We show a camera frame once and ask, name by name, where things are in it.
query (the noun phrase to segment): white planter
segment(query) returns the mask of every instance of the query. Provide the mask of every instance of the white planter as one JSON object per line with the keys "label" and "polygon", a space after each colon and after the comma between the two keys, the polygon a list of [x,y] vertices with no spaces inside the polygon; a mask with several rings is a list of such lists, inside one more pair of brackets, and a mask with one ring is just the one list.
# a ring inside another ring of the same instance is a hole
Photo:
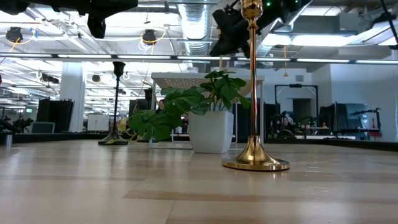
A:
{"label": "white planter", "polygon": [[228,151],[233,135],[234,115],[228,111],[208,111],[204,116],[189,114],[189,138],[199,153]]}

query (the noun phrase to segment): ceiling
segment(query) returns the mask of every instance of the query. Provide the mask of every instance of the ceiling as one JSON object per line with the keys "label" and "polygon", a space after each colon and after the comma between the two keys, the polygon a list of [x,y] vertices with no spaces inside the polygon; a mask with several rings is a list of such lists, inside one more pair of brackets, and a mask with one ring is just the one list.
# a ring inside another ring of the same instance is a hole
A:
{"label": "ceiling", "polygon": [[[193,35],[199,30],[183,26],[181,10],[176,2],[187,2],[188,0],[168,1],[169,12],[164,12],[164,1],[142,1],[139,7],[126,12],[120,12],[106,19],[106,35],[104,39],[96,39],[87,27],[87,16],[79,16],[77,12],[63,10],[54,12],[51,7],[32,4],[24,13],[11,16],[0,12],[0,52],[15,53],[44,53],[44,54],[154,54],[154,55],[186,55],[189,47],[197,44],[207,43],[205,52],[209,52],[211,46],[218,40],[217,24],[211,18],[211,13],[222,9],[232,1],[206,1],[209,8],[206,22],[209,29],[206,37],[201,40],[188,40],[187,35]],[[311,22],[316,27],[318,18],[345,19],[345,16],[354,16],[363,27],[369,26],[369,19],[374,19],[379,14],[370,12],[380,10],[379,1],[342,1],[342,0],[314,0],[312,4],[303,11],[296,21],[303,25]],[[395,0],[386,1],[387,4],[396,3]],[[10,27],[21,27],[23,35],[22,45],[16,45],[5,38],[5,33]],[[155,45],[146,45],[142,41],[142,34],[147,29],[154,29],[157,42]],[[257,45],[260,46],[267,32],[257,37]],[[303,58],[384,58],[389,54],[386,46],[377,44],[356,44],[352,47],[313,47],[287,45],[271,46],[267,56],[274,57],[303,57]],[[62,81],[61,61],[51,60],[23,60],[21,58],[0,58],[0,70],[2,86],[25,85],[24,88],[1,88],[2,101],[4,105],[37,105],[40,98],[59,98],[59,85],[51,85],[40,81],[42,73],[58,78]],[[95,107],[112,108],[112,98],[115,94],[113,87],[116,81],[113,75],[111,62],[82,62],[87,73],[86,110]],[[121,79],[121,88],[126,94],[121,96],[121,110],[127,111],[130,99],[143,97],[143,88],[149,86],[144,82],[151,82],[152,72],[174,72],[187,73],[197,63],[155,63],[155,62],[129,62],[124,71],[127,75]],[[270,68],[282,68],[285,63],[273,63]],[[288,68],[306,68],[313,70],[319,64],[289,63]],[[100,82],[93,82],[92,76],[100,75]]]}

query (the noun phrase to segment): wooden floor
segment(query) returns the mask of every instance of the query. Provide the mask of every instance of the wooden floor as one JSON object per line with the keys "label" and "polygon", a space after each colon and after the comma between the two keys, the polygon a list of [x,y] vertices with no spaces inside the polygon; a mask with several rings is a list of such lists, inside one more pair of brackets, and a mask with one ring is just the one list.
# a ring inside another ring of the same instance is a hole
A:
{"label": "wooden floor", "polygon": [[398,153],[266,145],[291,169],[248,172],[221,166],[238,150],[156,146],[2,147],[0,223],[398,223]]}

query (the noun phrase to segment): gold pole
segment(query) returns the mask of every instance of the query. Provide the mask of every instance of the gold pole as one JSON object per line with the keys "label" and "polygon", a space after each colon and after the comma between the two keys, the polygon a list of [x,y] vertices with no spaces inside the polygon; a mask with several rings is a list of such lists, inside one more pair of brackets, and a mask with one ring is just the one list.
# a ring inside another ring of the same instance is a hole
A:
{"label": "gold pole", "polygon": [[250,31],[251,136],[244,151],[235,158],[223,159],[223,166],[243,170],[286,170],[290,167],[289,162],[268,155],[257,133],[256,31],[258,26],[256,21],[262,15],[262,0],[241,0],[241,2],[242,16],[249,21]]}

